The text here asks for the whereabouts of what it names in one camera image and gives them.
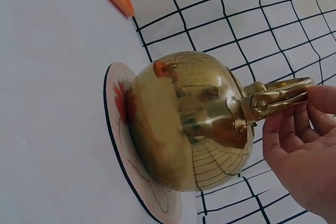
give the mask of brass kettle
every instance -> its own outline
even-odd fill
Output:
[[[176,191],[216,187],[248,161],[256,122],[308,101],[311,78],[242,87],[210,55],[177,52],[149,64],[131,83],[130,133],[151,176]],[[136,114],[130,106],[136,106]]]

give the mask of round coaster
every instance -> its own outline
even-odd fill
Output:
[[[132,102],[131,82],[135,74],[123,63],[115,62],[104,79],[104,107],[111,142],[120,168],[136,198],[159,223],[179,223],[182,216],[181,193],[156,182],[142,165],[131,138],[125,99]],[[136,117],[136,105],[131,107]]]

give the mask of black circle outline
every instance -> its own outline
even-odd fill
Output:
[[[111,122],[110,122],[110,116],[109,116],[109,111],[108,111],[108,106],[107,106],[107,93],[106,93],[106,89],[107,89],[107,76],[109,74],[109,70],[111,68],[113,64],[111,64],[106,71],[105,77],[104,77],[104,88],[103,88],[103,98],[104,98],[104,109],[105,109],[105,116],[106,116],[106,123],[107,123],[107,128],[109,130],[109,135],[111,138],[111,142],[113,145],[113,149],[114,152],[117,156],[117,160],[118,163],[120,165],[121,171],[127,181],[127,183],[129,184],[129,186],[131,187],[133,193],[135,194],[136,198],[138,199],[139,203],[142,205],[142,207],[145,209],[145,211],[155,220],[157,221],[159,224],[164,224],[163,222],[159,221],[148,209],[148,207],[146,206],[146,204],[143,202],[143,200],[141,199],[139,193],[137,192],[136,188],[134,187],[134,185],[132,184],[132,181],[130,179],[130,177],[128,176],[126,169],[124,167],[124,164],[122,163],[121,157],[120,157],[120,153],[118,151],[118,147],[117,144],[115,143],[115,139],[113,136],[113,131],[112,131],[112,127],[111,127]]]

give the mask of finger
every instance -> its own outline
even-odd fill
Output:
[[[294,108],[286,109],[284,111],[279,137],[280,146],[287,153],[294,152],[303,145],[303,141],[296,136],[295,132]]]
[[[277,168],[277,163],[287,154],[281,148],[279,131],[283,113],[272,115],[265,119],[262,127],[263,155],[271,169]]]
[[[295,133],[304,143],[310,143],[320,135],[310,127],[307,104],[298,105],[294,109]]]
[[[308,105],[307,110],[311,124],[321,136],[336,127],[336,121],[331,115],[322,113],[311,104]]]
[[[336,87],[310,86],[307,91],[309,102],[317,110],[326,114],[336,114]]]

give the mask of hand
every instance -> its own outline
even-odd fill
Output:
[[[336,223],[336,87],[311,86],[308,97],[266,118],[264,159],[299,205]]]

